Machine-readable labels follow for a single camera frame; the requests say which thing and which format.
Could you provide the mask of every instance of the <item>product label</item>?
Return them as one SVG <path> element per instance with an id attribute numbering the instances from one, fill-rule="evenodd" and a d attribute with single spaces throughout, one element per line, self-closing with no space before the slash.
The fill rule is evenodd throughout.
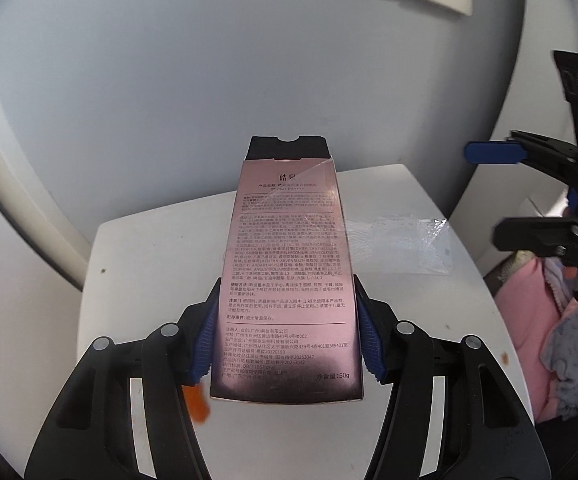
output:
<path id="1" fill-rule="evenodd" d="M 282 404 L 362 398 L 351 261 L 332 159 L 243 163 L 211 396 Z"/>

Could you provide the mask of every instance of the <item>fabric pile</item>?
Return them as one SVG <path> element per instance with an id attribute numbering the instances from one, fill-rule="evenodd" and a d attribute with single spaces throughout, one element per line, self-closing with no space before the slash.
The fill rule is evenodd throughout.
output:
<path id="1" fill-rule="evenodd" d="M 578 414 L 578 275 L 557 258 L 519 251 L 501 269 L 498 309 L 511 335 L 536 422 Z"/>

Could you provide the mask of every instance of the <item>pink cloth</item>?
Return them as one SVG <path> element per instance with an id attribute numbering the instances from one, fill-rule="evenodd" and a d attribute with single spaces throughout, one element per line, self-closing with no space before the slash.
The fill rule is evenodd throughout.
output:
<path id="1" fill-rule="evenodd" d="M 547 335 L 560 321 L 553 293 L 544 282 L 542 260 L 534 258 L 516 271 L 496 294 L 531 399 L 536 422 L 556 416 L 557 399 L 549 398 L 551 372 L 540 361 Z"/>

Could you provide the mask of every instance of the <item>metal screw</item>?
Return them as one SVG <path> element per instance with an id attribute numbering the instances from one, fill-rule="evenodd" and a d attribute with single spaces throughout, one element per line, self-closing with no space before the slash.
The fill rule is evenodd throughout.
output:
<path id="1" fill-rule="evenodd" d="M 99 337 L 93 342 L 92 346 L 94 350 L 104 350 L 109 346 L 109 338 Z"/>
<path id="2" fill-rule="evenodd" d="M 160 333 L 165 337 L 171 337 L 178 333 L 178 325 L 175 323 L 167 323 L 160 329 Z"/>
<path id="3" fill-rule="evenodd" d="M 467 337 L 464 342 L 469 348 L 473 348 L 474 350 L 477 350 L 482 346 L 482 341 L 474 335 Z"/>
<path id="4" fill-rule="evenodd" d="M 571 232 L 578 237 L 578 225 L 572 225 Z"/>
<path id="5" fill-rule="evenodd" d="M 414 330 L 416 329 L 410 322 L 408 321 L 400 321 L 396 325 L 396 329 L 401 334 L 413 334 Z"/>

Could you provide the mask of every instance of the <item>white cabinet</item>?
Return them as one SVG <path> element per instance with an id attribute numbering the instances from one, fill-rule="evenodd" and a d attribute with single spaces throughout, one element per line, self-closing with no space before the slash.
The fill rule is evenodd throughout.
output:
<path id="1" fill-rule="evenodd" d="M 0 452 L 21 475 L 76 364 L 80 292 L 0 214 Z"/>

